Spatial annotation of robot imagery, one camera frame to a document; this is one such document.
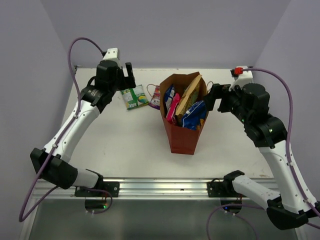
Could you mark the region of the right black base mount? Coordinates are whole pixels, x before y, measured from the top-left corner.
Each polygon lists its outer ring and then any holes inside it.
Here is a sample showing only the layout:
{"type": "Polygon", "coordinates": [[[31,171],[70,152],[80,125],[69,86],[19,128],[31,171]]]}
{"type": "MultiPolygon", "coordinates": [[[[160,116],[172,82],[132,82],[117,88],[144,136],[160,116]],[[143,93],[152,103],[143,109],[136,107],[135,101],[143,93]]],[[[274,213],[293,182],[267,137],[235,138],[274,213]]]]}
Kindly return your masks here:
{"type": "Polygon", "coordinates": [[[207,194],[209,198],[217,198],[221,205],[241,205],[243,195],[237,193],[230,181],[214,178],[206,183],[207,194]]]}

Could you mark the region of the large blue chip bag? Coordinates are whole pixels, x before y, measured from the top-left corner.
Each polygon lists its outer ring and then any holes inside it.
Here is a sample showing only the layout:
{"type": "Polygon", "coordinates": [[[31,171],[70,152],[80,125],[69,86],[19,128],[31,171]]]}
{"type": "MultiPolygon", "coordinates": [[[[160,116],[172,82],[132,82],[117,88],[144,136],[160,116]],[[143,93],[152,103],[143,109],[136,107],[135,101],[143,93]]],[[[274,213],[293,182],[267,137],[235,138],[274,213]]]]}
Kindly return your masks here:
{"type": "Polygon", "coordinates": [[[201,121],[206,119],[207,109],[203,100],[194,103],[183,115],[181,126],[196,131],[201,126],[201,121]]]}

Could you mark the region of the red paper bag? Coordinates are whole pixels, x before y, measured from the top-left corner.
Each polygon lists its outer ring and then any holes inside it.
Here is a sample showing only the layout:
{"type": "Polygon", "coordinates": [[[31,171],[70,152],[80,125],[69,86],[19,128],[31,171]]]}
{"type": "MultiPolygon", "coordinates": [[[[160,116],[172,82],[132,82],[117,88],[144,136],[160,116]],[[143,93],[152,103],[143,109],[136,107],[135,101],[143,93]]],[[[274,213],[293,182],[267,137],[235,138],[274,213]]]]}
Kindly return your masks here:
{"type": "Polygon", "coordinates": [[[193,155],[204,127],[201,126],[198,130],[191,130],[169,123],[166,120],[167,108],[165,106],[164,95],[171,85],[174,86],[174,89],[179,95],[182,95],[184,90],[186,90],[191,82],[199,75],[199,72],[190,74],[172,74],[158,85],[159,111],[168,138],[170,150],[174,154],[193,155]]]}

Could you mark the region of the small blue snack bag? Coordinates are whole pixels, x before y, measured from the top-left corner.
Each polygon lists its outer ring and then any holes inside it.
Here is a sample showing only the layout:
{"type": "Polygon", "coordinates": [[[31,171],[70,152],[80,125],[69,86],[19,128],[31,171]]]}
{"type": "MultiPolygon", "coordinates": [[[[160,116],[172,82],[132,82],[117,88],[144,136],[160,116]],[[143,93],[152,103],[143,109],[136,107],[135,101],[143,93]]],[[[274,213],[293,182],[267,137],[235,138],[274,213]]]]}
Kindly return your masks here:
{"type": "Polygon", "coordinates": [[[164,93],[164,105],[167,111],[170,110],[175,94],[176,94],[175,87],[172,84],[164,93]]]}

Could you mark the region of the aluminium rail frame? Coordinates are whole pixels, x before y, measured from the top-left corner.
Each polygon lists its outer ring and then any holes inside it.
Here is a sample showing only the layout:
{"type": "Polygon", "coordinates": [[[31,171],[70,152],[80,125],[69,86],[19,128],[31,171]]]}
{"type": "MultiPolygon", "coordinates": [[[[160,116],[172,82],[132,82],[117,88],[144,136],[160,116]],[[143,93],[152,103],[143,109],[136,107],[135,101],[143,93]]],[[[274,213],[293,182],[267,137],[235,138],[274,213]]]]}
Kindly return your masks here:
{"type": "Polygon", "coordinates": [[[107,212],[90,215],[75,189],[57,189],[24,222],[22,240],[305,240],[303,228],[281,231],[262,210],[238,215],[214,208],[205,178],[119,179],[107,212]]]}

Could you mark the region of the brown kraft snack bag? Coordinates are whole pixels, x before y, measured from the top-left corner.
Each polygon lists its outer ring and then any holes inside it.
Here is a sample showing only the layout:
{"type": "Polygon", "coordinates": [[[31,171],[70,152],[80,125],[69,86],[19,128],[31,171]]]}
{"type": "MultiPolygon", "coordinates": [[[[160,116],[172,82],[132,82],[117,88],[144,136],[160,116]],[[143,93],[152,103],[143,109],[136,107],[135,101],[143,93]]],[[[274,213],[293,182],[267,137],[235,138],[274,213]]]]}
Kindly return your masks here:
{"type": "Polygon", "coordinates": [[[182,126],[182,118],[184,114],[197,101],[200,91],[201,79],[202,75],[199,74],[192,80],[187,89],[184,91],[179,104],[175,109],[175,116],[177,124],[179,126],[182,126]]]}

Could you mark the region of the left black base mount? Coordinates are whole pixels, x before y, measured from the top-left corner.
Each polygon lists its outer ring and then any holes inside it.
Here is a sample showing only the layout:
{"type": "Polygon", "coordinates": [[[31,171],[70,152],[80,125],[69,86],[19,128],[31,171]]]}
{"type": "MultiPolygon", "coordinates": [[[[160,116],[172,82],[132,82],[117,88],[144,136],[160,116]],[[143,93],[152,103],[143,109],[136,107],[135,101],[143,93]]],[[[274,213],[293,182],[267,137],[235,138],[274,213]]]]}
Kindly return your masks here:
{"type": "Polygon", "coordinates": [[[85,198],[85,210],[92,214],[101,214],[110,209],[113,198],[119,196],[120,183],[118,181],[103,181],[97,188],[75,188],[74,196],[85,198]]]}

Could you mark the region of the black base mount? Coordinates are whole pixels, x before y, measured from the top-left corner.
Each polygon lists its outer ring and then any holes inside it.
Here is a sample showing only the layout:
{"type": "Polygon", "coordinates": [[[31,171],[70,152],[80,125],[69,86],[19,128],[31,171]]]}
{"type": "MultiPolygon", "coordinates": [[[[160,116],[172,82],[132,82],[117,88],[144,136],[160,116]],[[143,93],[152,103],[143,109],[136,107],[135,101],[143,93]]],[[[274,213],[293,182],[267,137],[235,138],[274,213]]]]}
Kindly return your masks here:
{"type": "Polygon", "coordinates": [[[209,198],[217,198],[221,205],[241,205],[243,195],[237,193],[230,181],[214,178],[206,183],[207,194],[209,198]]]}
{"type": "Polygon", "coordinates": [[[74,196],[85,198],[85,210],[92,214],[101,214],[110,209],[113,198],[119,196],[120,183],[118,181],[103,181],[97,188],[75,188],[74,196]]]}

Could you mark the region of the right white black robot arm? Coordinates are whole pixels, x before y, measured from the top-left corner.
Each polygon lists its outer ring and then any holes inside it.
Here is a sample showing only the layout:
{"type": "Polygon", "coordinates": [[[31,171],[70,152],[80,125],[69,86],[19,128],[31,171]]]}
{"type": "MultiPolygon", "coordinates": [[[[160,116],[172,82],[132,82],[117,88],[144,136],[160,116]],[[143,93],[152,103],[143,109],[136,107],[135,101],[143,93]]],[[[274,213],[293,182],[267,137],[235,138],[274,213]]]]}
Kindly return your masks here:
{"type": "Polygon", "coordinates": [[[232,113],[244,126],[248,138],[265,158],[278,191],[273,191],[236,170],[222,181],[207,183],[209,190],[219,196],[243,195],[262,207],[270,221],[280,230],[299,228],[316,217],[320,203],[307,190],[293,154],[286,149],[288,132],[283,122],[269,113],[270,95],[257,83],[235,86],[213,84],[204,97],[208,110],[220,99],[218,111],[232,113]]]}

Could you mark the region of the pink snack bag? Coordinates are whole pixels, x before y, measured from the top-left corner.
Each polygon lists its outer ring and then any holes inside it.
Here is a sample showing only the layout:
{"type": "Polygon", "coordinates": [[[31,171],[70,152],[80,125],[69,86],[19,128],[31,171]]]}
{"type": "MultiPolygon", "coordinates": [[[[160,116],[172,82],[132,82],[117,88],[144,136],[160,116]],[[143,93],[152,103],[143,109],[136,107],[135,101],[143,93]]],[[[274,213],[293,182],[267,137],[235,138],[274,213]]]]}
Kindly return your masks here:
{"type": "Polygon", "coordinates": [[[170,124],[174,124],[176,122],[175,112],[176,112],[177,106],[180,103],[180,100],[181,100],[180,95],[176,93],[171,101],[170,108],[167,111],[167,115],[165,118],[170,124]]]}

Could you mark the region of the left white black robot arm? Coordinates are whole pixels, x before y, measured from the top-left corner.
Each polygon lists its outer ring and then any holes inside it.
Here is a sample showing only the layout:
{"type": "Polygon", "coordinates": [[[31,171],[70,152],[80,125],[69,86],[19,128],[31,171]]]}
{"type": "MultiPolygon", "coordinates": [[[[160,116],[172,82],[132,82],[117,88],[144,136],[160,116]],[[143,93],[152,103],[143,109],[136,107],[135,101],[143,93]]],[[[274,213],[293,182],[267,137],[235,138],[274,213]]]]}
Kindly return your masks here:
{"type": "Polygon", "coordinates": [[[95,197],[103,193],[102,175],[76,168],[69,161],[88,127],[111,103],[115,93],[136,86],[130,62],[125,63],[125,70],[127,75],[112,60],[102,60],[97,65],[95,76],[79,93],[79,101],[61,129],[42,149],[32,150],[30,158],[38,178],[62,189],[85,187],[95,197]]]}

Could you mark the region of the purple Fox's candy bag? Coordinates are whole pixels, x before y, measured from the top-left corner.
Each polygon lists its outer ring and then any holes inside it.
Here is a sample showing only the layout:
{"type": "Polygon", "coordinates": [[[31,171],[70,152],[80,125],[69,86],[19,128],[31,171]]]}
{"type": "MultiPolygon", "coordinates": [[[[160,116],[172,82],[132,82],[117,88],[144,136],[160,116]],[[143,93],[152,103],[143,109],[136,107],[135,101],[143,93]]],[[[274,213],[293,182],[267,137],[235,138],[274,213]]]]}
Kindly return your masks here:
{"type": "Polygon", "coordinates": [[[154,109],[160,109],[160,87],[158,85],[152,85],[155,87],[153,94],[150,94],[151,100],[149,101],[148,105],[154,109]]]}

